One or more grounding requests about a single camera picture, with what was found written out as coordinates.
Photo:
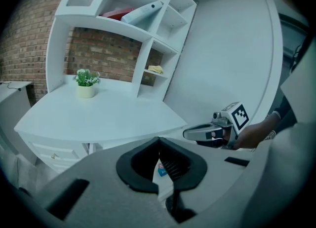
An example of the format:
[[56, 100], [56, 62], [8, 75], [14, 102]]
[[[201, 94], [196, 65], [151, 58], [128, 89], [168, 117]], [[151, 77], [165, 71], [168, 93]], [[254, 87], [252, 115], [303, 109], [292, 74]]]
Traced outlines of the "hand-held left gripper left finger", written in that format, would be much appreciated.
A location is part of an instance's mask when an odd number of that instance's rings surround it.
[[[138, 140], [86, 156], [50, 181], [35, 196], [33, 213], [50, 228], [175, 228], [158, 196], [130, 189], [117, 175], [119, 157], [147, 140]], [[88, 182], [63, 219], [70, 185]]]

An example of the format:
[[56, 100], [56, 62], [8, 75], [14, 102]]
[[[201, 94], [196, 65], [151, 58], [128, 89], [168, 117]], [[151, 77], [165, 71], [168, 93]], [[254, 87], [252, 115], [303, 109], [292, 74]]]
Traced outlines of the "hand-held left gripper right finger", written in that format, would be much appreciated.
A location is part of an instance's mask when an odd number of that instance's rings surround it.
[[173, 181], [171, 205], [160, 209], [162, 224], [239, 224], [247, 200], [235, 182], [249, 162], [235, 152], [160, 138], [159, 159]]

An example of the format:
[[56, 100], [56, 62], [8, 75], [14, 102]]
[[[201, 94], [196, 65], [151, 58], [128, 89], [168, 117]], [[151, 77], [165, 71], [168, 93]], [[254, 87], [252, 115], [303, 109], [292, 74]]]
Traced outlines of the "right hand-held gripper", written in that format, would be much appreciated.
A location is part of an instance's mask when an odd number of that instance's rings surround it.
[[[213, 114], [212, 123], [200, 124], [183, 131], [187, 140], [197, 141], [200, 146], [233, 150], [240, 132], [249, 123], [242, 102], [233, 102]], [[212, 133], [217, 139], [212, 140]]]

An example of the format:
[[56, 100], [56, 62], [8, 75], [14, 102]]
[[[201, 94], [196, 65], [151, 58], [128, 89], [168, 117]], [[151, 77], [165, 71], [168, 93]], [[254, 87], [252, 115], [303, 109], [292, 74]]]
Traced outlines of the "wide white desk drawer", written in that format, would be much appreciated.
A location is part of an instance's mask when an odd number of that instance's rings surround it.
[[158, 163], [162, 163], [160, 159], [158, 159], [154, 168], [153, 183], [158, 185], [158, 201], [165, 203], [166, 199], [173, 194], [173, 181], [168, 174], [163, 177], [158, 174]]

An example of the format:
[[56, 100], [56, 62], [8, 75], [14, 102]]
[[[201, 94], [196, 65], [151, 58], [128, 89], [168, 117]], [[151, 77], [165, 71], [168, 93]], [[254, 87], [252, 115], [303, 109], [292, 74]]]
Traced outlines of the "person's right forearm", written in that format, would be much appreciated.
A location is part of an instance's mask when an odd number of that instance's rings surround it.
[[268, 134], [273, 130], [274, 124], [271, 120], [264, 121], [247, 126], [238, 136], [237, 142], [234, 145], [234, 150], [253, 149], [256, 148], [261, 141], [263, 141]]

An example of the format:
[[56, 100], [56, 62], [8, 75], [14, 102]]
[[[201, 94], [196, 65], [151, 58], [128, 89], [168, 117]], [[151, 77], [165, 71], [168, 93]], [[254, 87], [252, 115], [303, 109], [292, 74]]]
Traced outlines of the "small white side drawer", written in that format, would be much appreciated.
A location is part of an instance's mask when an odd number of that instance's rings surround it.
[[67, 169], [69, 169], [70, 167], [73, 166], [73, 164], [68, 164], [68, 163], [52, 163], [49, 162], [48, 166], [54, 170], [57, 173], [63, 173], [64, 171], [66, 171]]
[[73, 149], [56, 148], [31, 143], [41, 157], [59, 160], [79, 160], [80, 157]]

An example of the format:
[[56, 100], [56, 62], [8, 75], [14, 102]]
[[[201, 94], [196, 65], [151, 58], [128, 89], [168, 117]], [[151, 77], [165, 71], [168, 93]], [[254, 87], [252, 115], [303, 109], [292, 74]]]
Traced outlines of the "white desk with hutch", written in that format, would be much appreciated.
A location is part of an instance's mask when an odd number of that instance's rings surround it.
[[[111, 148], [185, 126], [163, 101], [196, 10], [194, 0], [159, 0], [163, 6], [138, 24], [100, 14], [134, 8], [158, 0], [107, 0], [97, 16], [56, 16], [46, 53], [48, 93], [16, 124], [15, 131], [48, 165], [74, 164], [97, 146]], [[78, 85], [64, 74], [66, 42], [71, 28], [92, 28], [141, 43], [131, 82], [102, 79], [92, 98], [79, 98]], [[148, 71], [161, 66], [163, 74]], [[73, 149], [79, 160], [41, 157], [31, 143]]]

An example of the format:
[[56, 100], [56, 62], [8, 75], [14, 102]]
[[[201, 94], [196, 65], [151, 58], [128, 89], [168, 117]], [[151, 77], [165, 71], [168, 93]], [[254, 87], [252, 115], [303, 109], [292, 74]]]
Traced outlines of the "yellow cloth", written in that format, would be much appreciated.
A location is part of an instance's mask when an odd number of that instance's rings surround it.
[[157, 73], [157, 74], [163, 74], [163, 69], [161, 66], [148, 66], [148, 71], [151, 71], [151, 72], [154, 72], [154, 73]]

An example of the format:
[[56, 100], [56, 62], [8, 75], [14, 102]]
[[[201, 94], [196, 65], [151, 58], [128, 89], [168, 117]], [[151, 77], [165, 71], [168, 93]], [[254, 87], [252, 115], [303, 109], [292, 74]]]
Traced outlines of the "potted plant in cream pot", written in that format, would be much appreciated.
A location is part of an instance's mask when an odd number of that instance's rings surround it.
[[78, 85], [77, 95], [79, 98], [92, 98], [95, 94], [94, 85], [100, 83], [100, 74], [98, 72], [91, 73], [89, 69], [79, 69], [74, 81]]

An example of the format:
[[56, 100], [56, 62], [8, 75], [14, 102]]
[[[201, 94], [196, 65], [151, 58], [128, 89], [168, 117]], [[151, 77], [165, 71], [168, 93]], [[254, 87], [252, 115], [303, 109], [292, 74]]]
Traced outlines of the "small white side table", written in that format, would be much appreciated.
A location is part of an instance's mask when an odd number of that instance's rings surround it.
[[23, 156], [34, 165], [37, 156], [14, 130], [16, 124], [31, 108], [27, 86], [29, 81], [0, 81], [0, 137], [4, 146], [15, 155]]

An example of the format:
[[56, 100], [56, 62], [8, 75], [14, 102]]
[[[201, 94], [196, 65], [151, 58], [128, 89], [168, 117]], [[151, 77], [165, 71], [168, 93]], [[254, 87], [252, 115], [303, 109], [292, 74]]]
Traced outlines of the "red book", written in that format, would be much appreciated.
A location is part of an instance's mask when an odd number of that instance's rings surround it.
[[110, 12], [100, 14], [99, 16], [120, 21], [123, 16], [127, 15], [128, 13], [130, 13], [134, 10], [135, 10], [134, 8], [125, 8], [125, 9], [113, 10]]

